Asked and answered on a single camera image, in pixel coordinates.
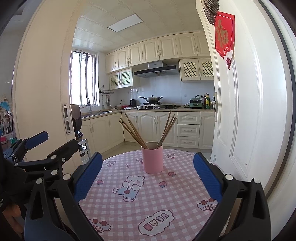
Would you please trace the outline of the left hand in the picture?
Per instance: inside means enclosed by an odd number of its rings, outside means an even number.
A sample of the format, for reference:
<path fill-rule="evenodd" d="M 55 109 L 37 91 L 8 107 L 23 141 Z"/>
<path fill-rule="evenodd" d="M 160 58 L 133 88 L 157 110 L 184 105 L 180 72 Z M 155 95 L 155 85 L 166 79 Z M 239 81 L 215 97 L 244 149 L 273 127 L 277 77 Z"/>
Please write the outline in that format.
<path fill-rule="evenodd" d="M 3 211 L 4 217 L 7 219 L 8 223 L 11 225 L 15 233 L 21 237 L 23 233 L 23 226 L 18 222 L 16 219 L 17 217 L 21 216 L 21 210 L 18 205 L 13 204 L 11 206 L 8 206 Z"/>

